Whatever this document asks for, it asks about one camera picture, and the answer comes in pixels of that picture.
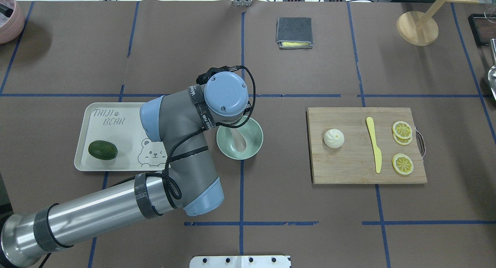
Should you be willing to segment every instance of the wooden cutting board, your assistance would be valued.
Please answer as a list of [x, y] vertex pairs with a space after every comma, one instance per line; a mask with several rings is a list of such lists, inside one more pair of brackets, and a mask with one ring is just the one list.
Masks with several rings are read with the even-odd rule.
[[[374, 119], [377, 146], [382, 151], [382, 169], [375, 172], [374, 152], [365, 119]], [[416, 138], [406, 146], [395, 142], [392, 125], [405, 121], [413, 130], [410, 108], [311, 107], [307, 109], [308, 140], [313, 183], [427, 183], [424, 161]], [[336, 128], [344, 134], [342, 147], [332, 149], [323, 141], [326, 131]], [[392, 158], [408, 155], [414, 165], [407, 176], [396, 173]]]

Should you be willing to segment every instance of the yellow cloth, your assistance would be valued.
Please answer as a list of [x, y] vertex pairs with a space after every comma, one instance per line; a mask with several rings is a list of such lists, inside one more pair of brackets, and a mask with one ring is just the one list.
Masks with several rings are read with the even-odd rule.
[[308, 42], [282, 42], [283, 46], [305, 46], [310, 45]]

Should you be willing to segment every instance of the table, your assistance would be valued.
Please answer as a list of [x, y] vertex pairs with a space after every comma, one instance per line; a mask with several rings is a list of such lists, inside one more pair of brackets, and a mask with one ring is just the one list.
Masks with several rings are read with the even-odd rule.
[[[422, 3], [23, 2], [0, 45], [0, 171], [16, 212], [95, 192], [130, 172], [73, 165], [84, 109], [145, 102], [242, 63], [257, 82], [264, 145], [227, 159], [206, 132], [225, 201], [176, 210], [53, 254], [46, 267], [188, 267], [193, 256], [286, 254], [293, 267], [496, 266], [496, 103], [488, 48], [444, 5], [428, 47], [396, 19]], [[103, 21], [99, 16], [106, 15]], [[313, 49], [279, 50], [278, 17], [311, 17]], [[410, 107], [427, 146], [425, 185], [313, 185], [307, 107]]]

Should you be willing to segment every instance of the yellow knife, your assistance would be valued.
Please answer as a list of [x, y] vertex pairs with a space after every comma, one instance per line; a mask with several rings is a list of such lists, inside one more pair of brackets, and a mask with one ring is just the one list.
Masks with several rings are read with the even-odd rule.
[[382, 167], [382, 152], [381, 149], [379, 149], [379, 147], [377, 146], [377, 142], [375, 140], [374, 119], [372, 119], [371, 117], [367, 117], [365, 121], [367, 123], [367, 129], [369, 130], [370, 141], [372, 141], [372, 149], [374, 149], [375, 172], [379, 174]]

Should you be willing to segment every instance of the avocado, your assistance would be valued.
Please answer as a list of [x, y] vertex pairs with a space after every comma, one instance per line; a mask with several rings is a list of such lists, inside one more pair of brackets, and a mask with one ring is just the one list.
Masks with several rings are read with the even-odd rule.
[[88, 146], [88, 153], [97, 159], [111, 160], [117, 157], [117, 147], [113, 143], [96, 140]]

